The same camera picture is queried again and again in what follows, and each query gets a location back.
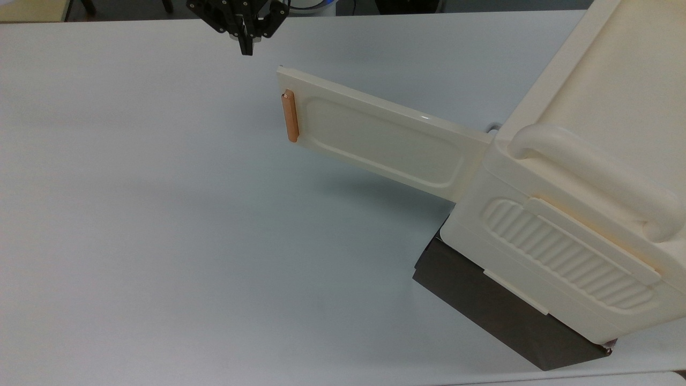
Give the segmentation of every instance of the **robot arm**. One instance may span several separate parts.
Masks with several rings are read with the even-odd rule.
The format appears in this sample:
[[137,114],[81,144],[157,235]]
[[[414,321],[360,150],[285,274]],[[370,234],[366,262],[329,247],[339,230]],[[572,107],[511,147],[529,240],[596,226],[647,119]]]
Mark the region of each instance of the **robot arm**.
[[[269,13],[263,18],[259,11],[267,3]],[[270,38],[288,16],[290,0],[187,0],[186,6],[215,31],[228,32],[238,40],[243,55],[252,55],[252,45],[261,38]]]

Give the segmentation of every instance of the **floor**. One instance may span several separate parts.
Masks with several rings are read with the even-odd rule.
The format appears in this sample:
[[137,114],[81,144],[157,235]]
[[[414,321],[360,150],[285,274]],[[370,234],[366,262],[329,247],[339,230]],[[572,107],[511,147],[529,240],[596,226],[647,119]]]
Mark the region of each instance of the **floor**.
[[[445,12],[501,12],[524,10],[584,10],[593,0],[445,0]],[[67,21],[195,19],[185,0],[172,0],[174,12],[166,13],[161,0],[93,0],[97,9],[89,16],[80,0],[72,0]],[[375,0],[339,0],[336,16],[379,14]]]

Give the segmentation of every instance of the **copper handle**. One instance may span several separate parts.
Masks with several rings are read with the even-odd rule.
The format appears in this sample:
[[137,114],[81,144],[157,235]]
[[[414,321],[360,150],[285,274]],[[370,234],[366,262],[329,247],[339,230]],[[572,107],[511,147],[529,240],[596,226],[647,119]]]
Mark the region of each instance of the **copper handle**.
[[296,112],[296,96],[293,94],[293,91],[287,89],[283,93],[281,104],[283,104],[283,115],[286,117],[288,140],[296,143],[300,135],[300,129],[298,128],[298,114]]

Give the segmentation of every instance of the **ribbed panel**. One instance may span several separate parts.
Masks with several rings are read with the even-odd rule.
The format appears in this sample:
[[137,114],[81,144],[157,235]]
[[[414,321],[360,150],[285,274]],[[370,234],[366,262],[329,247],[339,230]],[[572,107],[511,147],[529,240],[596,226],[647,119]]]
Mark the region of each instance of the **ribbed panel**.
[[503,241],[572,287],[607,307],[629,310],[648,302],[653,291],[510,200],[485,213],[486,227]]

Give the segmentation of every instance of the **curved handle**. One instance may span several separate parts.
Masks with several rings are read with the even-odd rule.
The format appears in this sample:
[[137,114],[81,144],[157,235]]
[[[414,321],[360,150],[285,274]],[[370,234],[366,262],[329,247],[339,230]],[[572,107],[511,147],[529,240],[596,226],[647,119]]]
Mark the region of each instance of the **curved handle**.
[[515,159],[543,156],[629,206],[646,218],[643,234],[652,242],[668,240],[686,223],[672,191],[559,126],[526,126],[512,138],[508,153]]

